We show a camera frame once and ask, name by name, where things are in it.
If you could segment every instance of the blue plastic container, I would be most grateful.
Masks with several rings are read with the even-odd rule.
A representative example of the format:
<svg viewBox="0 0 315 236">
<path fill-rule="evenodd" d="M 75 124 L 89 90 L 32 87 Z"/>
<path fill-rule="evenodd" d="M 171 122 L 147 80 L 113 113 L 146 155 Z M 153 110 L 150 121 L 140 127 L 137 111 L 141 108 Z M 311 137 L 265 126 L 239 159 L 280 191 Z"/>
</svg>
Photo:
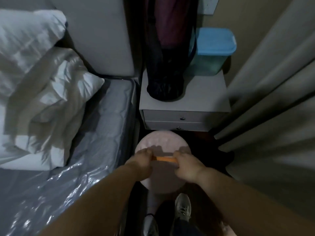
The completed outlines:
<svg viewBox="0 0 315 236">
<path fill-rule="evenodd" d="M 187 68 L 186 75 L 213 76 L 216 75 L 226 58 L 236 51 L 234 34 L 225 28 L 197 28 L 197 51 Z M 191 38 L 191 49 L 194 43 Z"/>
</svg>

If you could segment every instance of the nightstand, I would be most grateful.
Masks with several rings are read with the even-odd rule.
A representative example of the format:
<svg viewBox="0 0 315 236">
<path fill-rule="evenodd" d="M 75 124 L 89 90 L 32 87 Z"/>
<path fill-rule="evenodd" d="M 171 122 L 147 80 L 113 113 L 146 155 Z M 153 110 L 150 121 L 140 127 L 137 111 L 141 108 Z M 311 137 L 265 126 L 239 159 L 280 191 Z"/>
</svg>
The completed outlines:
<svg viewBox="0 0 315 236">
<path fill-rule="evenodd" d="M 215 76 L 187 76 L 184 80 L 182 96 L 162 102 L 148 94 L 144 71 L 139 110 L 146 129 L 209 131 L 231 111 L 222 71 Z"/>
</svg>

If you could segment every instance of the orange strap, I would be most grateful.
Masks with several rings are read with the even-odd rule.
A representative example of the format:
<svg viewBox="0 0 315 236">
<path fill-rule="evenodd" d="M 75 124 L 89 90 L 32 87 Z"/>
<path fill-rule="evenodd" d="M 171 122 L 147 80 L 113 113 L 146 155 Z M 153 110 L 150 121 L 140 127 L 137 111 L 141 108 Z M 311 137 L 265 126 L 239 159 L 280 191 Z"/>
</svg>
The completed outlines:
<svg viewBox="0 0 315 236">
<path fill-rule="evenodd" d="M 158 161 L 167 161 L 167 162 L 174 162 L 178 164 L 178 161 L 174 157 L 167 157 L 167 156 L 153 156 L 152 160 Z"/>
</svg>

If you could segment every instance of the shoe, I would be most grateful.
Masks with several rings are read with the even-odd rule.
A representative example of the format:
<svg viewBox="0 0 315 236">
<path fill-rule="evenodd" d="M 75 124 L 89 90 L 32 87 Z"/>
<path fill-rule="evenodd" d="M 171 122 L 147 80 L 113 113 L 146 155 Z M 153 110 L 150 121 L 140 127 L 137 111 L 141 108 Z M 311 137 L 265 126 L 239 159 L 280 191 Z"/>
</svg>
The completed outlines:
<svg viewBox="0 0 315 236">
<path fill-rule="evenodd" d="M 142 235 L 143 236 L 158 236 L 157 222 L 152 214 L 148 214 L 143 221 Z"/>
<path fill-rule="evenodd" d="M 175 219 L 180 218 L 186 220 L 190 219 L 191 203 L 188 195 L 180 193 L 175 200 Z"/>
</svg>

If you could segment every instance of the hand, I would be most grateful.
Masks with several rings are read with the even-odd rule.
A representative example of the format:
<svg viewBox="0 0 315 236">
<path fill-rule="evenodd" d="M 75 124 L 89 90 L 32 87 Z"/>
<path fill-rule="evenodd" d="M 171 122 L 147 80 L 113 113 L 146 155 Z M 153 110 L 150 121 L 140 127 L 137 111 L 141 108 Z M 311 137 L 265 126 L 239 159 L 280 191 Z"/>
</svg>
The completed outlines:
<svg viewBox="0 0 315 236">
<path fill-rule="evenodd" d="M 137 173 L 137 181 L 143 181 L 150 177 L 152 173 L 152 167 L 150 166 L 152 156 L 152 150 L 145 148 L 136 152 L 136 154 L 125 163 L 125 165 L 135 169 L 135 172 Z"/>
<path fill-rule="evenodd" d="M 173 157 L 177 159 L 179 165 L 179 168 L 175 170 L 175 174 L 188 182 L 196 183 L 198 174 L 206 169 L 204 164 L 193 155 L 175 151 Z"/>
</svg>

